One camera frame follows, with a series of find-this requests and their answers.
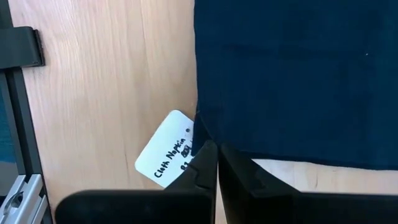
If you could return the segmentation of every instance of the light wood table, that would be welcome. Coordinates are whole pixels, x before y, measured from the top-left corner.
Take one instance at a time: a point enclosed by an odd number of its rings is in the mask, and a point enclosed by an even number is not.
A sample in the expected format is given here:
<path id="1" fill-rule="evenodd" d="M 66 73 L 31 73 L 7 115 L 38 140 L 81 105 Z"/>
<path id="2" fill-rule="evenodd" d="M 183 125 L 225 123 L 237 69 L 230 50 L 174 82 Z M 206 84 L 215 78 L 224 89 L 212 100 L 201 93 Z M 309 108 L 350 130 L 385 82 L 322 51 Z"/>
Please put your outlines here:
<path id="1" fill-rule="evenodd" d="M 24 76 L 52 209 L 83 189 L 159 189 L 134 162 L 169 111 L 194 116 L 193 0 L 9 4 L 44 45 L 47 66 Z M 398 172 L 259 163 L 299 190 L 398 194 Z"/>

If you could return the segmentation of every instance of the dark blue cloth napkin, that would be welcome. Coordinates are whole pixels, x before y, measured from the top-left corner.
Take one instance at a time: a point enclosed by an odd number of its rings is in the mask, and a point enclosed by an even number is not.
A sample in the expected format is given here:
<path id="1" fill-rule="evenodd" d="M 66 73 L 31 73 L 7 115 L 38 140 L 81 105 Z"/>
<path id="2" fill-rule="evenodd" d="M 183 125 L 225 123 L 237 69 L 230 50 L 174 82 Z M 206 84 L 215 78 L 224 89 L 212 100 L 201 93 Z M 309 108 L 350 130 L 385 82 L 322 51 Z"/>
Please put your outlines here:
<path id="1" fill-rule="evenodd" d="M 207 139 L 255 158 L 398 169 L 398 1 L 196 0 Z"/>

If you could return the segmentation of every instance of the wooden surface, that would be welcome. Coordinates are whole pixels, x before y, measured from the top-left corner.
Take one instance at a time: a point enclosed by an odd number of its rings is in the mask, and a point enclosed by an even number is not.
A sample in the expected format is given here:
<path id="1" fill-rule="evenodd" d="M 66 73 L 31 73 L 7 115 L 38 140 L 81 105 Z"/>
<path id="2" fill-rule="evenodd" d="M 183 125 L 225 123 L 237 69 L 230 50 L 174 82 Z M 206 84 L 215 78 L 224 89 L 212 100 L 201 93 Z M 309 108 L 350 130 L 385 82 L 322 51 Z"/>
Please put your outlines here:
<path id="1" fill-rule="evenodd" d="M 194 116 L 193 0 L 9 3 L 44 44 L 47 66 L 24 75 L 52 208 L 83 189 L 159 189 L 134 162 L 170 110 Z M 258 163 L 299 190 L 398 194 L 393 171 Z"/>

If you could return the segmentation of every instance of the silver clamp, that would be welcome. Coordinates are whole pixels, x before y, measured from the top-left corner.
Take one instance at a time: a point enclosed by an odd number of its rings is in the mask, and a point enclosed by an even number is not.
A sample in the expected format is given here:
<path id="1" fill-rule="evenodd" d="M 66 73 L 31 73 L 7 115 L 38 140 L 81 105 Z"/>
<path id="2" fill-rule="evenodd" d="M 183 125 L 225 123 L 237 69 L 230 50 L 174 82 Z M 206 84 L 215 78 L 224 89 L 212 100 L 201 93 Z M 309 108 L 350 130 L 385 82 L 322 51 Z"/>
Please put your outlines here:
<path id="1" fill-rule="evenodd" d="M 40 196 L 42 189 L 40 174 L 33 174 L 29 181 L 19 175 L 0 207 L 0 224 L 39 224 L 48 207 L 47 197 Z"/>

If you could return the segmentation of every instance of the paper tag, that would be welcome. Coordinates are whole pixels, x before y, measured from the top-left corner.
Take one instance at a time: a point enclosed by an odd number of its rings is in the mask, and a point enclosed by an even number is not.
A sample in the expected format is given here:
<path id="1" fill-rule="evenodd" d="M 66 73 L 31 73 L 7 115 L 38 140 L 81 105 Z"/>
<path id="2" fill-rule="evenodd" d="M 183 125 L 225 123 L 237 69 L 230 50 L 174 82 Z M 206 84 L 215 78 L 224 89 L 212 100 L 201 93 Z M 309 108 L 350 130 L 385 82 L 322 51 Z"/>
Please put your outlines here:
<path id="1" fill-rule="evenodd" d="M 136 170 L 162 187 L 169 186 L 193 159 L 192 135 L 193 121 L 171 111 L 139 155 Z"/>

